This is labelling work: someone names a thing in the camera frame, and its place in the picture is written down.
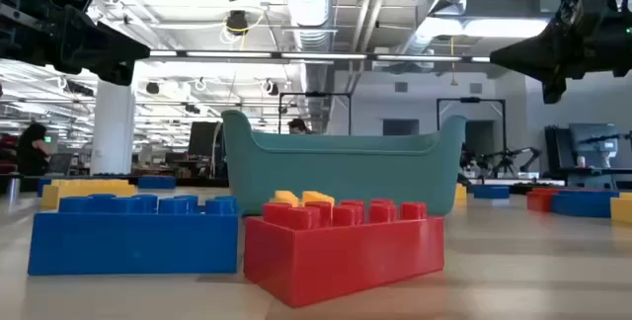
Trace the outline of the teal plastic bin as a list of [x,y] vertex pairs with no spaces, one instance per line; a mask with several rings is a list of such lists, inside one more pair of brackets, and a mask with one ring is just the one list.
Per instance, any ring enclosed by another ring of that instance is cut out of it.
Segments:
[[336,200],[420,201],[452,210],[466,119],[408,136],[274,134],[252,130],[239,111],[222,114],[229,188],[241,209],[261,212],[277,191]]

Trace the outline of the dark office desk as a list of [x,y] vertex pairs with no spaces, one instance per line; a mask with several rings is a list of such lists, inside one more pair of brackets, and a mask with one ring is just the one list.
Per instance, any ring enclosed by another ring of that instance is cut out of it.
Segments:
[[616,190],[616,177],[632,176],[632,168],[572,167],[562,168],[558,174],[568,187]]

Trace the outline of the red plastic building block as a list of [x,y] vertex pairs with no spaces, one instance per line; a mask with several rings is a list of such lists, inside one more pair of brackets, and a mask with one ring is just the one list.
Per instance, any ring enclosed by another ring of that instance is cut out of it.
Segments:
[[245,221],[245,278],[290,307],[443,267],[443,220],[422,202],[269,202]]
[[535,188],[526,194],[527,209],[538,212],[551,211],[551,199],[558,192],[557,189]]

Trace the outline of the dark wall window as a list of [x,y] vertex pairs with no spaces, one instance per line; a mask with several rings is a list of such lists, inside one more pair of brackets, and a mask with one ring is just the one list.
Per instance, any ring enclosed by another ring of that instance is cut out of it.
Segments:
[[384,136],[405,136],[419,134],[418,120],[383,120],[382,134]]

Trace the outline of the wide silver ceiling duct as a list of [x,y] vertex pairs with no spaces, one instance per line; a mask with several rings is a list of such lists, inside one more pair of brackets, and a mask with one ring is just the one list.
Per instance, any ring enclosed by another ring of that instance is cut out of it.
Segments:
[[[291,24],[300,29],[293,33],[296,50],[329,53],[333,50],[334,33],[326,31],[333,25],[333,0],[287,0]],[[325,63],[301,63],[300,79],[305,93],[325,92],[330,66]],[[306,113],[312,130],[325,132],[332,98],[307,99]]]

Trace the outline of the grey computer monitor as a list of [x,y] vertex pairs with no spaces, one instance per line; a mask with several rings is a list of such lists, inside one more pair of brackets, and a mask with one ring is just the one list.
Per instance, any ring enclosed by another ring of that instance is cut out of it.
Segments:
[[618,128],[612,123],[570,123],[569,131],[576,153],[618,152]]

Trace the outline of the black monitor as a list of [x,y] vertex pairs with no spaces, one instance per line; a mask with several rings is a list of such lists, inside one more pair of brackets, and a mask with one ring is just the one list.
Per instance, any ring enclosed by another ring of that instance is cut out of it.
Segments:
[[210,157],[222,143],[222,122],[196,121],[192,123],[188,154]]

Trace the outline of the grey laptop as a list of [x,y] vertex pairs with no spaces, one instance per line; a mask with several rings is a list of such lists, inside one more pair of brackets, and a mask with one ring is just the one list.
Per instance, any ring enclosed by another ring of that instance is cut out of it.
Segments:
[[55,153],[48,161],[47,173],[49,175],[67,175],[72,164],[72,153]]

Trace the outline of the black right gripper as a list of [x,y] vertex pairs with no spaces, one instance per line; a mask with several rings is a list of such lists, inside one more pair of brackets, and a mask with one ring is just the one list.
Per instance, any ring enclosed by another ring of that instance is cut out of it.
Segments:
[[568,15],[559,26],[547,26],[535,37],[494,50],[496,65],[542,81],[545,105],[560,102],[567,77],[609,71],[623,77],[632,70],[632,15],[608,14],[591,32],[582,34]]

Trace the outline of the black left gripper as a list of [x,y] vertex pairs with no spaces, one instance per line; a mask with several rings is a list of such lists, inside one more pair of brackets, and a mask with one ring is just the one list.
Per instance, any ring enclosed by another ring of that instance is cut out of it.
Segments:
[[[98,51],[85,46],[97,38]],[[70,74],[88,69],[103,81],[129,86],[134,64],[150,52],[108,25],[94,25],[74,7],[59,8],[50,0],[0,0],[0,58],[52,65]]]

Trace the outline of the long LED light bar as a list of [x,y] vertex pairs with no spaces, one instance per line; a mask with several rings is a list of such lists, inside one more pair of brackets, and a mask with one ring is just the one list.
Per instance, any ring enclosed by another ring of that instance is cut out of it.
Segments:
[[227,51],[227,50],[152,50],[146,58],[153,60],[303,60],[303,61],[384,61],[384,62],[453,62],[490,63],[489,56],[409,55],[378,53],[339,53],[308,51]]

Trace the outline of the white pillar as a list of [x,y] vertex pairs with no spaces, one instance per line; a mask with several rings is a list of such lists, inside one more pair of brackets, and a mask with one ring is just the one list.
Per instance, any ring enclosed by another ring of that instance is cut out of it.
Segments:
[[134,137],[135,96],[131,86],[97,84],[91,174],[129,174]]

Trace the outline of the black upright panel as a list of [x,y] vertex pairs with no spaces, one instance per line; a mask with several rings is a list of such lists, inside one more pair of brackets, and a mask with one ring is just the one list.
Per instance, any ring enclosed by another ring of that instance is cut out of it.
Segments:
[[544,128],[548,170],[555,174],[560,169],[574,166],[572,138],[568,128],[548,125]]

